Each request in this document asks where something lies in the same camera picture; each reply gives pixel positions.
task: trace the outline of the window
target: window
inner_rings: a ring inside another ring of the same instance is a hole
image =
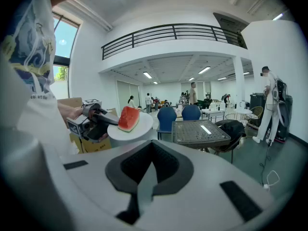
[[[69,98],[68,71],[74,40],[79,25],[53,13],[53,26],[56,40],[56,54],[53,61],[54,81],[51,90],[56,99]]]

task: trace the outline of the person in white jumpsuit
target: person in white jumpsuit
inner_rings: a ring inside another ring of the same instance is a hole
[[[278,102],[273,98],[273,89],[275,87],[275,78],[277,77],[273,72],[269,74],[270,70],[268,67],[262,68],[263,77],[266,78],[266,85],[265,85],[265,96],[266,96],[266,104],[264,108],[264,114],[262,118],[261,125],[258,130],[258,135],[253,136],[253,140],[257,143],[260,143],[264,139],[265,133],[268,129],[270,119],[272,118],[272,126],[270,130],[270,136],[266,139],[266,143],[268,144],[271,140],[270,146],[274,142],[277,128],[279,124],[279,115],[278,115]]]

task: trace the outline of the black metal railing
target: black metal railing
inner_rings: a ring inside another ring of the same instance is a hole
[[[122,51],[144,44],[172,39],[215,40],[246,49],[242,35],[236,32],[217,26],[178,23],[153,26],[117,38],[102,46],[103,60]]]

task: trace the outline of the window frame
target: window frame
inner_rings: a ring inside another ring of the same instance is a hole
[[[76,40],[76,35],[78,34],[78,30],[79,30],[80,24],[71,21],[70,19],[64,17],[64,16],[61,15],[61,14],[55,13],[54,11],[52,11],[52,17],[58,20],[56,26],[55,26],[54,29],[53,29],[53,32],[54,32],[54,33],[55,33],[55,31],[57,30],[57,27],[58,27],[58,25],[59,25],[59,23],[60,23],[61,21],[63,21],[63,22],[65,22],[65,23],[69,24],[70,26],[73,26],[73,27],[77,28],[77,31],[76,31],[76,34],[75,34],[75,37],[74,37],[74,40],[73,40],[73,45],[72,45],[72,49],[71,49],[69,58],[63,57],[63,56],[55,55],[55,56],[54,56],[54,60],[53,60],[53,66],[67,67],[67,69],[68,69],[68,70],[67,70],[66,81],[67,81],[67,93],[68,93],[68,98],[70,98],[70,95],[69,95],[69,77],[68,77],[68,75],[69,75],[69,66],[70,66],[70,63],[71,63],[71,55],[72,55],[74,43],[75,43],[75,40]]]

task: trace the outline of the blue chair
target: blue chair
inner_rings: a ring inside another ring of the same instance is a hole
[[[195,121],[200,118],[200,110],[197,105],[186,105],[182,110],[183,121]]]
[[[157,118],[159,120],[159,126],[157,128],[157,139],[162,139],[162,133],[172,132],[172,122],[176,120],[177,114],[172,107],[160,108]]]

